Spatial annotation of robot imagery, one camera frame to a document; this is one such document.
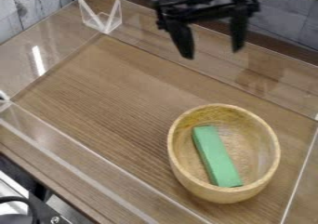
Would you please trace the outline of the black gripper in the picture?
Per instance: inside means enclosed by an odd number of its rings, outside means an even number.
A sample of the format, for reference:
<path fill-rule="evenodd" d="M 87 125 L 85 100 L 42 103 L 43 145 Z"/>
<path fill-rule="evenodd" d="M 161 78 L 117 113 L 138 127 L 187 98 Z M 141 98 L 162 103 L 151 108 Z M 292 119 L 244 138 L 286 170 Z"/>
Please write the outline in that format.
<path fill-rule="evenodd" d="M 233 52 L 245 46 L 249 17 L 260 11 L 258 0 L 155 0 L 157 25 L 169 34 L 181 55 L 194 59 L 194 38 L 187 23 L 209 19 L 230 19 Z"/>

